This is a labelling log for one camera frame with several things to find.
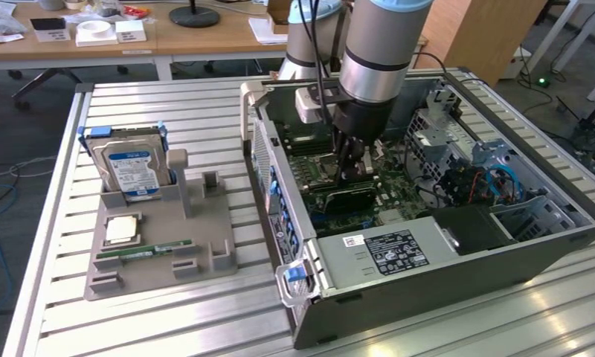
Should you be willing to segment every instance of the blue hard drive label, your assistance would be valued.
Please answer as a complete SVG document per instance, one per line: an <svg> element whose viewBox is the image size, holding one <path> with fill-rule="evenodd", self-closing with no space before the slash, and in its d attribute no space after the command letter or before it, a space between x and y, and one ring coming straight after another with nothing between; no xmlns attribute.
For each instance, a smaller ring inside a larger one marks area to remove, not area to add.
<svg viewBox="0 0 595 357"><path fill-rule="evenodd" d="M128 196L145 196L159 190L156 172L149 168L148 151L117 152L108 155L121 192Z"/></svg>

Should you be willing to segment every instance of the white cup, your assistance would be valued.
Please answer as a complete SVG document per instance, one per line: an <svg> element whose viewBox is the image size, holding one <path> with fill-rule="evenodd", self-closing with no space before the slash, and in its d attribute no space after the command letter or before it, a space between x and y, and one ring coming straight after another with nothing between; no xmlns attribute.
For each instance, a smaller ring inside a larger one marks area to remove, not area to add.
<svg viewBox="0 0 595 357"><path fill-rule="evenodd" d="M97 38L113 36L112 25L105 21L85 21L80 23L77 32Z"/></svg>

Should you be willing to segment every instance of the slotted aluminum surface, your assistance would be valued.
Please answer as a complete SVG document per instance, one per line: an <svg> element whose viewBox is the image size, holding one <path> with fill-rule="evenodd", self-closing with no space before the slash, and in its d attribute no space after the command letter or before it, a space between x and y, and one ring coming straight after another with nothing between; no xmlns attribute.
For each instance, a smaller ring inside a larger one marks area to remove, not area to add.
<svg viewBox="0 0 595 357"><path fill-rule="evenodd" d="M87 153L69 143L60 158L68 171L51 212L55 225L44 227L43 220L40 230L52 231L37 234L48 240L48 256L27 271L37 286L23 287L32 298L20 296L5 356L595 356L595 243L523 285L328 345L292 349L238 138L238 88L246 80L252 78L96 85L83 115L76 113L87 126L164 121L171 147L189 153L187 177L220 172L239 272L135 295L83 299L101 180ZM595 201L594 177L493 92L477 83L467 88ZM494 138L474 110L464 110L463 121L483 139Z"/></svg>

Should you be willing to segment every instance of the white cable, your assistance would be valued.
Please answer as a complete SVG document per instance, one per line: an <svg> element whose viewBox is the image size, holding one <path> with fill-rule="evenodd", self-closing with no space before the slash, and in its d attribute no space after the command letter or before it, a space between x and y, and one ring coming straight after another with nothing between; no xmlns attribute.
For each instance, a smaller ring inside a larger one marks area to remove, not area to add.
<svg viewBox="0 0 595 357"><path fill-rule="evenodd" d="M12 176L20 176L21 178L29 178L29 177L37 177L37 176L48 175L49 173L52 173L53 170L44 171L43 173L32 173L29 175L17 175L16 174L16 170L21 169L23 167L25 167L25 166L28 166L31 164L35 164L37 162L43 162L43 161L47 161L47 160L56 160L56 159L57 159L57 156L45 156L43 158L35 158L32 160L24 161L24 162L19 163L19 164L15 164L7 171L0 172L0 176L11 174Z"/></svg>
<svg viewBox="0 0 595 357"><path fill-rule="evenodd" d="M164 1L124 1L123 4L189 4L189 1L187 0L164 0ZM197 4L201 4L204 6L216 7L219 9L226 9L228 11L234 11L235 13L244 13L250 16L266 16L267 13L251 13L247 10L240 10L236 7L231 7L228 5L220 5L215 4L212 1L197 1Z"/></svg>

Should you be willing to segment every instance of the wooden cabinet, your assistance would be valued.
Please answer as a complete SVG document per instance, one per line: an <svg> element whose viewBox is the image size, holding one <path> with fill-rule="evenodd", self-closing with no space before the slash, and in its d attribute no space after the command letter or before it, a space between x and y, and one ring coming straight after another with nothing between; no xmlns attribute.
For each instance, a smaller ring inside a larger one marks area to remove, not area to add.
<svg viewBox="0 0 595 357"><path fill-rule="evenodd" d="M423 51L447 67L467 67L493 86L507 68L547 0L435 0ZM416 68L438 68L420 56Z"/></svg>

